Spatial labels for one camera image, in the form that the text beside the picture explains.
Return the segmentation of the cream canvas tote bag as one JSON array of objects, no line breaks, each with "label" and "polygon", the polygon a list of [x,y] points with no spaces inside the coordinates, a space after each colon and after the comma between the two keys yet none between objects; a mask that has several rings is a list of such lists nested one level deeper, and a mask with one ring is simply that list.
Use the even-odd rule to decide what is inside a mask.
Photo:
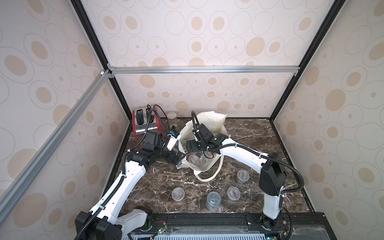
[{"label": "cream canvas tote bag", "polygon": [[[191,117],[178,138],[177,149],[185,156],[177,164],[177,168],[190,168],[200,182],[210,182],[223,166],[224,156],[214,149],[229,136],[224,126],[227,115],[214,111],[196,114],[192,111]],[[216,162],[219,162],[216,172],[211,177],[202,179],[199,174],[208,171]]]}]

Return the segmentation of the clear seed jar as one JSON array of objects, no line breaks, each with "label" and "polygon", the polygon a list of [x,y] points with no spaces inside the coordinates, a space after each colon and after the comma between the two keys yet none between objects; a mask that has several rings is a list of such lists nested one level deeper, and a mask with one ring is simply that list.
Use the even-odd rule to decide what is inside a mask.
[{"label": "clear seed jar", "polygon": [[185,198],[184,189],[177,187],[172,191],[172,199],[176,202],[180,202]]},{"label": "clear seed jar", "polygon": [[236,187],[229,187],[227,190],[227,197],[230,202],[237,202],[241,197],[241,192]]},{"label": "clear seed jar", "polygon": [[218,192],[210,192],[207,195],[206,207],[209,211],[216,211],[222,203],[222,197]]},{"label": "clear seed jar", "polygon": [[237,172],[237,182],[239,184],[245,184],[250,179],[250,174],[246,170],[239,170]]}]

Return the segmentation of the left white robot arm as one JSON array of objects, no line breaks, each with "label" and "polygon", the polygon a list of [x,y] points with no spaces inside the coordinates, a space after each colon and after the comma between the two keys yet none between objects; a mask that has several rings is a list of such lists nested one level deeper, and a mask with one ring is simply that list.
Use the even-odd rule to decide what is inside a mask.
[{"label": "left white robot arm", "polygon": [[186,154],[168,149],[138,150],[126,155],[119,177],[89,212],[80,212],[75,219],[76,240],[122,240],[132,231],[147,232],[153,227],[153,211],[138,206],[119,217],[120,211],[138,181],[151,164],[160,158],[178,164]]}]

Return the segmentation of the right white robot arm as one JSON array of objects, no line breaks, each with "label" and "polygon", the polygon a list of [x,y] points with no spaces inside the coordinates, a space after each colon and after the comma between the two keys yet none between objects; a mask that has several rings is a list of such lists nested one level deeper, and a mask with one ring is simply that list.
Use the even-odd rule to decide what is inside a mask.
[{"label": "right white robot arm", "polygon": [[[223,134],[218,134],[209,142],[203,140],[182,141],[188,154],[210,152],[221,157],[230,157],[256,171],[259,188],[264,193],[264,206],[261,221],[263,228],[272,230],[279,221],[283,209],[283,198],[287,193],[300,192],[304,187],[304,178],[293,166],[283,162],[276,153],[266,154],[241,145]],[[296,176],[298,186],[294,189],[284,187],[287,174],[285,168]]]}]

